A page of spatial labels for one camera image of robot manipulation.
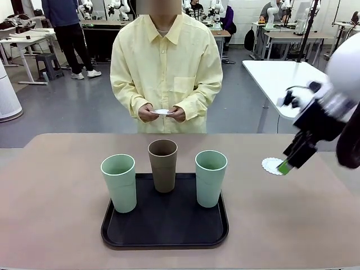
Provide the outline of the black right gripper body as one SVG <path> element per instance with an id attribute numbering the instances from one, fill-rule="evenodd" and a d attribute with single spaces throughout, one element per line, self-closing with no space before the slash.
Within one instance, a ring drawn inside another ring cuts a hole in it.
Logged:
<path id="1" fill-rule="evenodd" d="M 333 141 L 346 126 L 343 121 L 329 116 L 317 99 L 297 116 L 293 125 L 299 130 L 294 141 Z"/>

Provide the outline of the person's left hand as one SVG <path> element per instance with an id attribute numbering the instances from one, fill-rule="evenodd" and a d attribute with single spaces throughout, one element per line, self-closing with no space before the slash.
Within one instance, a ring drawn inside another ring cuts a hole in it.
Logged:
<path id="1" fill-rule="evenodd" d="M 169 112 L 167 117 L 174 119 L 175 121 L 182 123 L 186 120 L 185 111 L 177 106 L 173 106 Z"/>

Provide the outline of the person's right hand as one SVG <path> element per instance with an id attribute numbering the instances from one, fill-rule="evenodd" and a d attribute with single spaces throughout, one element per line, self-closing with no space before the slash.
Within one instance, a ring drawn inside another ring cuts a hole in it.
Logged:
<path id="1" fill-rule="evenodd" d="M 144 104 L 139 108 L 138 116 L 144 123 L 152 122 L 159 117 L 158 114 L 154 113 L 154 108 L 150 103 Z"/>

